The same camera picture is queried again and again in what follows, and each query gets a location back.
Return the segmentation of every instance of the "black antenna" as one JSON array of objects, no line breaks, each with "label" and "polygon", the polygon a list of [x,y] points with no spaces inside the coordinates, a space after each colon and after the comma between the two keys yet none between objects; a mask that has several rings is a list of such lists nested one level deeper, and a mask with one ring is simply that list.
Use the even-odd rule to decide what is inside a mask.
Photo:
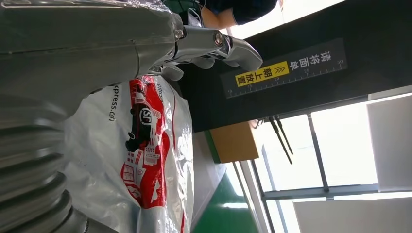
[{"label": "black antenna", "polygon": [[275,133],[276,133],[276,135],[277,135],[277,138],[279,139],[280,144],[282,144],[283,151],[285,152],[286,156],[288,157],[289,163],[292,164],[292,160],[291,160],[291,158],[290,158],[290,156],[289,156],[289,154],[288,154],[288,151],[286,150],[285,144],[283,144],[282,138],[280,137],[279,129],[277,128],[277,126],[276,126],[276,124],[275,124],[275,119],[274,119],[274,117],[273,117],[273,116],[270,116],[270,117],[269,117],[269,121],[270,121],[270,123],[271,123],[271,125],[272,125],[272,127],[273,127],[273,130],[275,131]]},{"label": "black antenna", "polygon": [[275,119],[276,119],[277,125],[278,125],[279,128],[280,128],[280,131],[282,131],[283,137],[284,137],[285,140],[286,140],[286,144],[288,145],[291,154],[293,154],[292,148],[291,148],[291,146],[289,145],[289,141],[288,141],[288,138],[286,137],[285,131],[283,131],[282,123],[280,123],[279,115],[275,115]]}]

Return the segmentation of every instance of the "black wall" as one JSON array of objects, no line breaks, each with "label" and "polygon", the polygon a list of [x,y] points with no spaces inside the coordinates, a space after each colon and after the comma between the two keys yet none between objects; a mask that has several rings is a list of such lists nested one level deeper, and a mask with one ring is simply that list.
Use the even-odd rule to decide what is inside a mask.
[{"label": "black wall", "polygon": [[348,69],[226,99],[217,62],[182,66],[179,82],[196,132],[412,84],[412,1],[347,0],[246,39],[268,60],[342,38]]}]

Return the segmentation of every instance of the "dark clothing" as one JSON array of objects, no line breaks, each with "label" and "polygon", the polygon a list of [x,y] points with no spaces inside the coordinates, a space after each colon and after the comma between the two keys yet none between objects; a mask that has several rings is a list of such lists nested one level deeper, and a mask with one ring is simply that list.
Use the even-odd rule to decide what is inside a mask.
[{"label": "dark clothing", "polygon": [[256,20],[272,11],[277,0],[206,0],[206,8],[218,14],[233,8],[233,17],[238,25]]}]

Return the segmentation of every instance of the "green floor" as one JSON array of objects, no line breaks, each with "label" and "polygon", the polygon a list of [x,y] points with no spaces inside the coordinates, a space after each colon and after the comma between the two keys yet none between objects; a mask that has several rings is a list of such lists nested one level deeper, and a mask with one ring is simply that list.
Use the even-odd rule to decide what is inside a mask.
[{"label": "green floor", "polygon": [[227,173],[222,177],[194,233],[258,232],[250,210],[244,207],[247,205],[245,197],[235,193]]}]

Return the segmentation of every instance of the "yellow label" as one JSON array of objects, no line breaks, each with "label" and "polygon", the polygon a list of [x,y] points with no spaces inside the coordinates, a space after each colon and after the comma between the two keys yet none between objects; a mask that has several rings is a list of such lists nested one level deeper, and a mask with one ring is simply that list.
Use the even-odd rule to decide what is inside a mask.
[{"label": "yellow label", "polygon": [[279,62],[271,66],[260,68],[256,71],[246,72],[236,75],[236,84],[238,87],[246,86],[249,84],[265,81],[275,77],[279,77],[285,74],[289,74],[288,62]]}]

